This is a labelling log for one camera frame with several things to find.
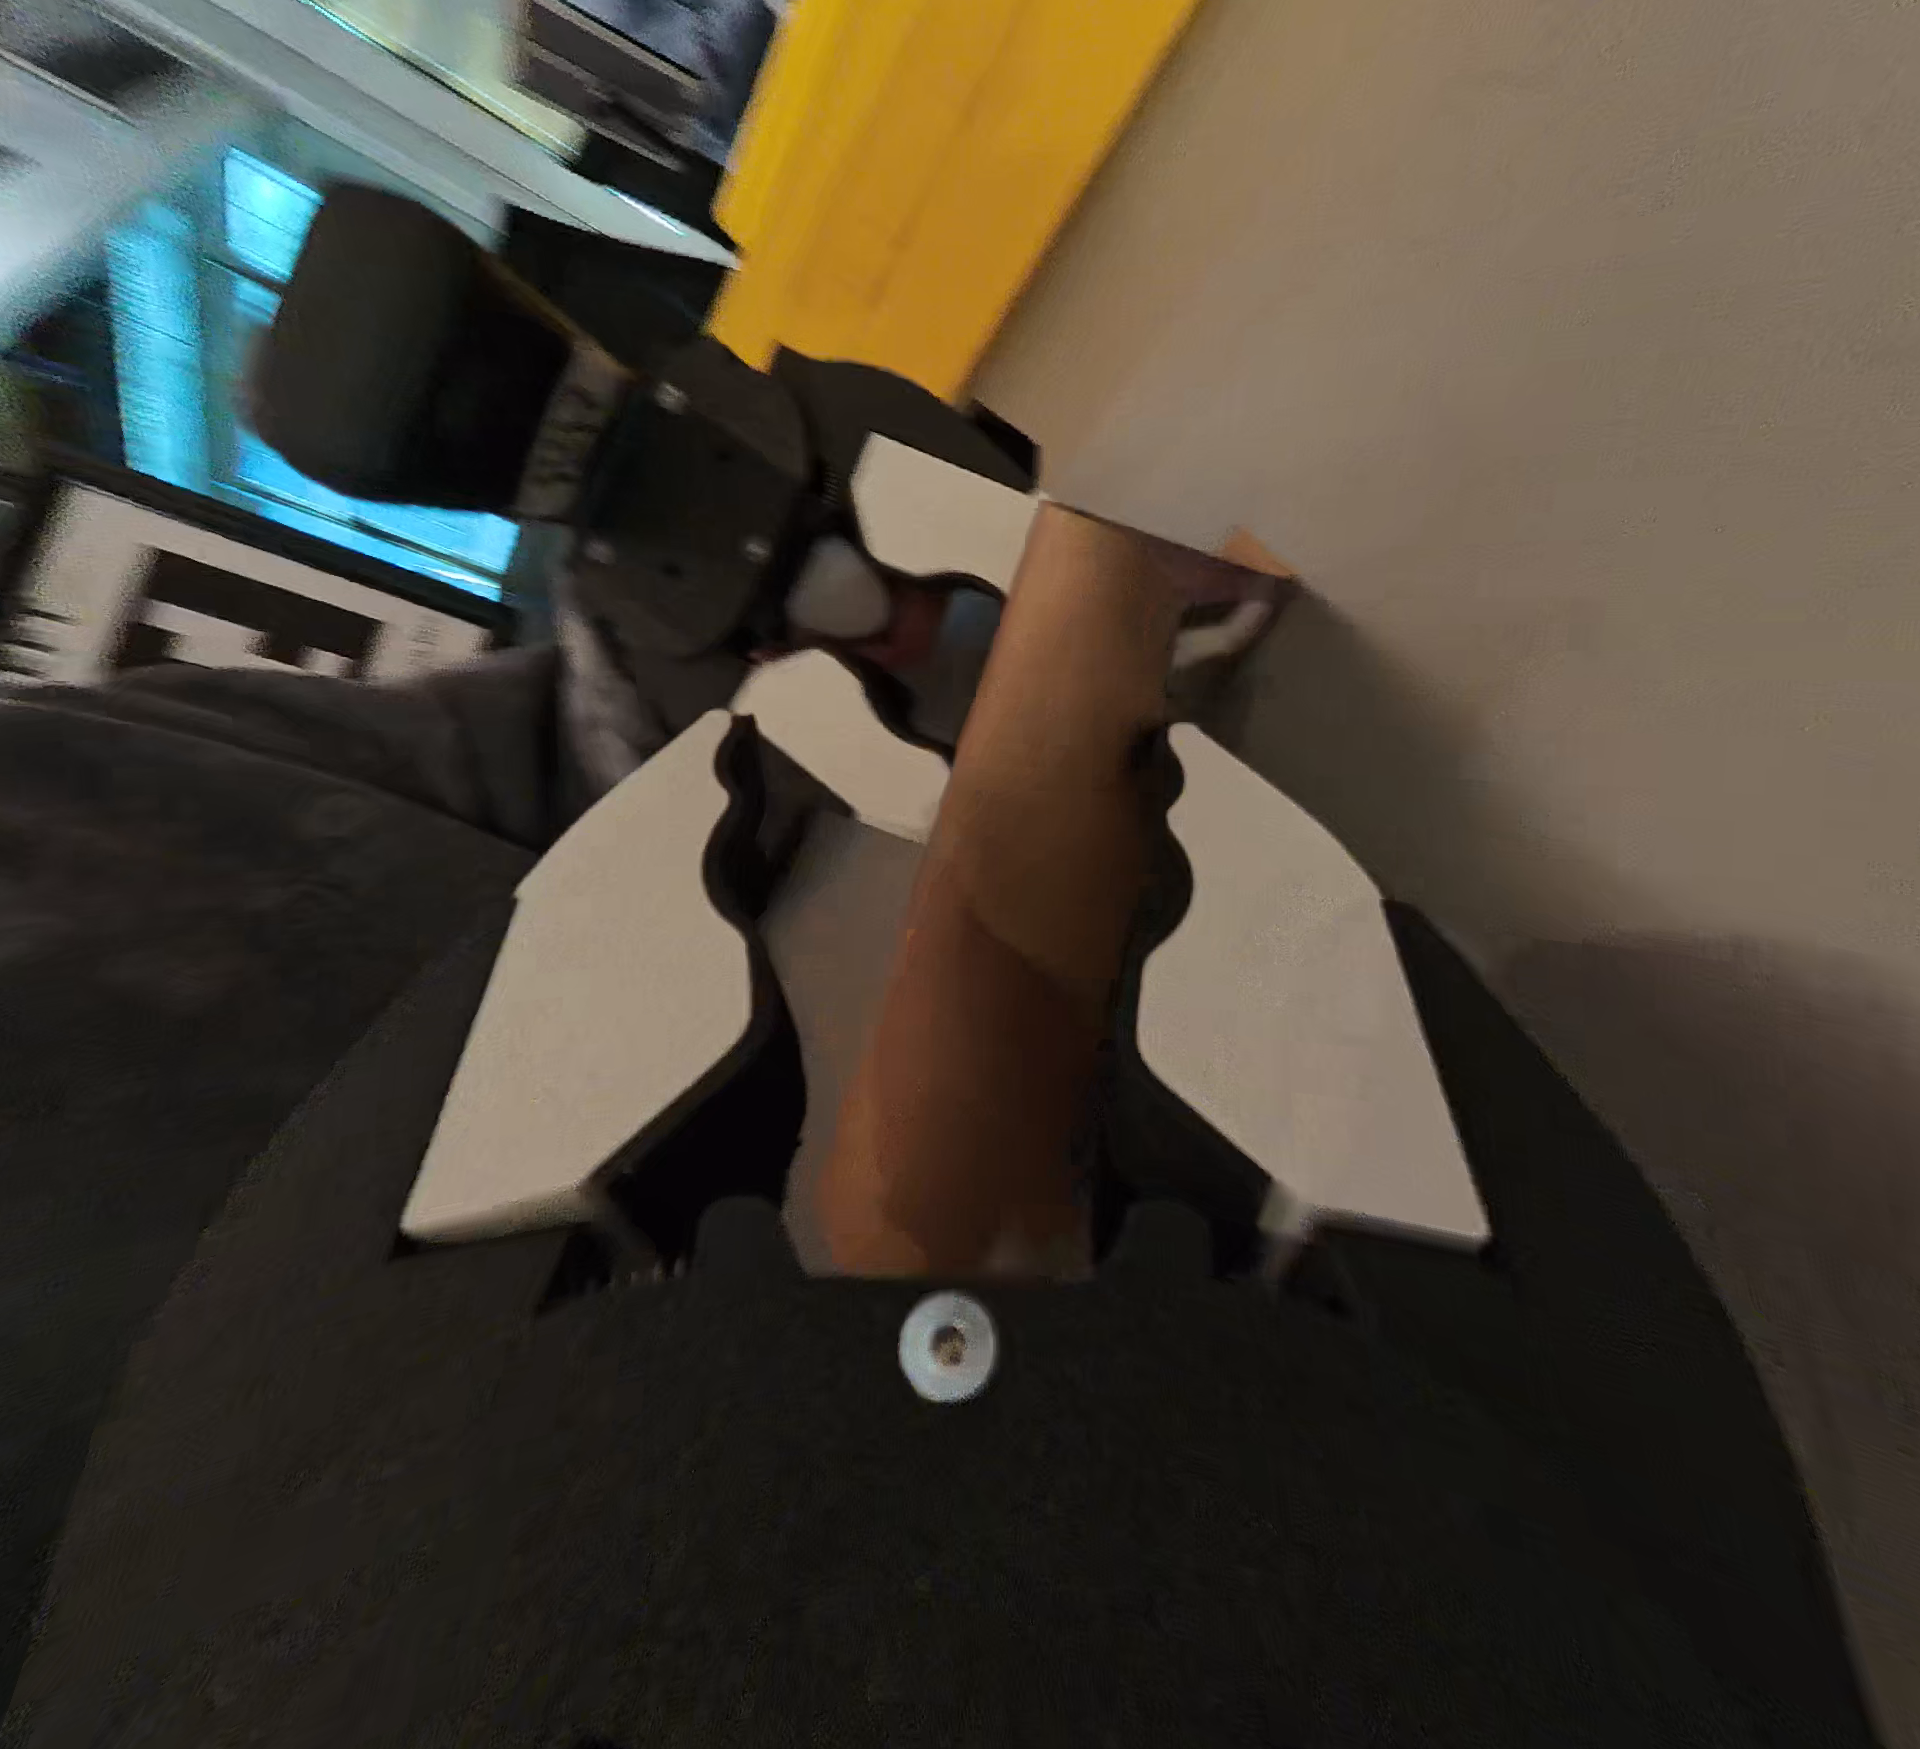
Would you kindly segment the orange origami paper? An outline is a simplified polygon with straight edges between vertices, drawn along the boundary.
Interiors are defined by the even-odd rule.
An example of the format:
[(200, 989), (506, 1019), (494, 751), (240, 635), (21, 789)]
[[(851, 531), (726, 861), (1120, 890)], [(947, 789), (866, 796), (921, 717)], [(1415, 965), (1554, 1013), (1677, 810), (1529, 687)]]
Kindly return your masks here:
[(1152, 820), (1139, 774), (1192, 609), (1287, 568), (1046, 503), (1032, 524), (813, 1207), (854, 1280), (1028, 1276), (1085, 1232), (1090, 1098)]

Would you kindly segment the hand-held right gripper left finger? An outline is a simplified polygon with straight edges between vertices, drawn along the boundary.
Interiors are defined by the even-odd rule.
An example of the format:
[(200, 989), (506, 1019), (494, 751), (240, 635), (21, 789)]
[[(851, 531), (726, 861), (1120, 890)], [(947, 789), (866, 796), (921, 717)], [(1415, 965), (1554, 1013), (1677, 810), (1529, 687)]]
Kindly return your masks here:
[(707, 1209), (778, 1209), (804, 1131), (798, 1025), (758, 921), (765, 756), (715, 710), (526, 873), (399, 1234), (609, 1224), (664, 1266)]

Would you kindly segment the yellow plastic bin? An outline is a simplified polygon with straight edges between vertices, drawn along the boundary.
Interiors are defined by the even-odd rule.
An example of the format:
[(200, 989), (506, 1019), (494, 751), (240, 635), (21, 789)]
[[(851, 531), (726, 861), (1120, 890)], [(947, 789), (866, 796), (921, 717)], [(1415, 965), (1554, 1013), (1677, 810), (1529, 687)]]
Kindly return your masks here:
[(955, 397), (1204, 0), (789, 0), (707, 331)]

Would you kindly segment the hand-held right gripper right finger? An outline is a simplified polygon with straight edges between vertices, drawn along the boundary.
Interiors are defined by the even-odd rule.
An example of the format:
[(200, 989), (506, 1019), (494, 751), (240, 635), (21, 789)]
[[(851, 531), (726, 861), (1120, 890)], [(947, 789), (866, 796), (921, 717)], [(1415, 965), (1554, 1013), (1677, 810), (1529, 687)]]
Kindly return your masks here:
[(1149, 873), (1116, 993), (1103, 1234), (1172, 1204), (1220, 1280), (1325, 1234), (1492, 1237), (1375, 882), (1212, 735), (1147, 746)]

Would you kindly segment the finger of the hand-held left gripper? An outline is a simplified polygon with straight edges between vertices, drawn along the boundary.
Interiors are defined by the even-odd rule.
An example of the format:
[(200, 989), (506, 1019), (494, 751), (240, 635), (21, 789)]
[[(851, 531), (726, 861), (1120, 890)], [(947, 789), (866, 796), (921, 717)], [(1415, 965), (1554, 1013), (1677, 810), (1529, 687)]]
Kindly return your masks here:
[[(892, 438), (870, 436), (851, 475), (851, 505), (873, 560), (924, 582), (967, 578), (1007, 592), (1036, 518), (1049, 499), (951, 463)], [(1254, 578), (1233, 603), (1201, 604), (1183, 623), (1172, 671), (1233, 665), (1273, 627), (1294, 592), (1294, 573), (1254, 536), (1237, 531), (1212, 557)]]
[(839, 654), (805, 648), (756, 665), (729, 708), (863, 827), (902, 842), (931, 839), (951, 778), (949, 756), (883, 712)]

